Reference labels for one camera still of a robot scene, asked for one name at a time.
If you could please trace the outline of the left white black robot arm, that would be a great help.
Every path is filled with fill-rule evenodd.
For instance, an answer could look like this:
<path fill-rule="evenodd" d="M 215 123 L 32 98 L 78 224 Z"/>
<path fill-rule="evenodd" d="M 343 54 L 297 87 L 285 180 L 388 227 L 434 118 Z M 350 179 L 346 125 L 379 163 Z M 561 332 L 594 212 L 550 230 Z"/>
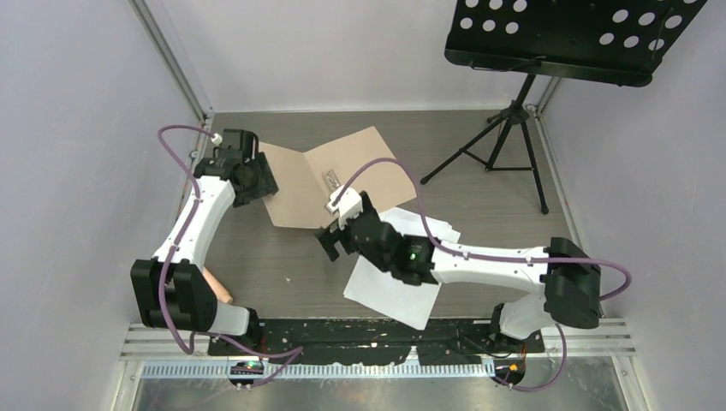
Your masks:
<path fill-rule="evenodd" d="M 256 312 L 223 302 L 203 269 L 225 212 L 276 194 L 278 186 L 255 133 L 226 129 L 210 140 L 213 154 L 183 168 L 192 191 L 175 226 L 150 259 L 134 262 L 130 277 L 145 326 L 226 334 L 240 353 L 253 354 L 263 341 Z"/>

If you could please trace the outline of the white paper sheets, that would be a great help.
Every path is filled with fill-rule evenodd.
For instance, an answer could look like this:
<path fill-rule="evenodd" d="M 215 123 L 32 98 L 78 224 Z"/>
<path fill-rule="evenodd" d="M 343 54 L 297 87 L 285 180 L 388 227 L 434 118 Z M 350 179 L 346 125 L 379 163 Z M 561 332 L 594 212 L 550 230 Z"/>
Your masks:
<path fill-rule="evenodd" d="M 379 213 L 383 222 L 390 223 L 402 234 L 425 236 L 420 215 L 401 208 Z M 439 240 L 458 242 L 461 233 L 450 223 L 426 218 L 431 232 Z M 360 303 L 385 317 L 399 321 L 415 330 L 425 329 L 438 297 L 441 285 L 423 283 L 412 286 L 382 272 L 363 257 L 356 261 L 343 296 Z"/>

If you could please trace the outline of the brown cardboard folder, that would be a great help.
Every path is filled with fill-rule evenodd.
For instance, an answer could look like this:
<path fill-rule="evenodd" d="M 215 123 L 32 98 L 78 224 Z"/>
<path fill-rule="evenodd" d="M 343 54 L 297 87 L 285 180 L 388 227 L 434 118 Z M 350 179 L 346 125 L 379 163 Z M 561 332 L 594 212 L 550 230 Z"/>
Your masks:
<path fill-rule="evenodd" d="M 336 190 L 365 164 L 394 154 L 374 127 L 298 152 L 266 142 L 260 144 L 278 185 L 276 194 L 264 197 L 273 225 L 317 229 L 332 222 L 326 205 Z M 387 211 L 416 198 L 412 183 L 400 166 L 379 163 L 364 171 L 351 188 L 369 194 L 378 211 Z"/>

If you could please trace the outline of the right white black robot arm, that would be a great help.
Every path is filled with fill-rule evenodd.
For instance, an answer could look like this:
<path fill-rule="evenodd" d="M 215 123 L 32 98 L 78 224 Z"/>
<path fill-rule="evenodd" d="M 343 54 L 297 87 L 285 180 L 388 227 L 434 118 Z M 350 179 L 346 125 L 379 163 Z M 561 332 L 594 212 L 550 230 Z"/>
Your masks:
<path fill-rule="evenodd" d="M 416 235 L 384 220 L 367 193 L 353 189 L 328 209 L 333 220 L 315 237 L 330 260 L 339 258 L 341 246 L 402 285 L 478 283 L 525 292 L 491 315 L 488 336 L 500 351 L 551 325 L 599 325 L 600 265 L 570 240 L 553 237 L 547 247 L 473 247 L 434 236 L 425 219 L 418 223 L 422 235 Z"/>

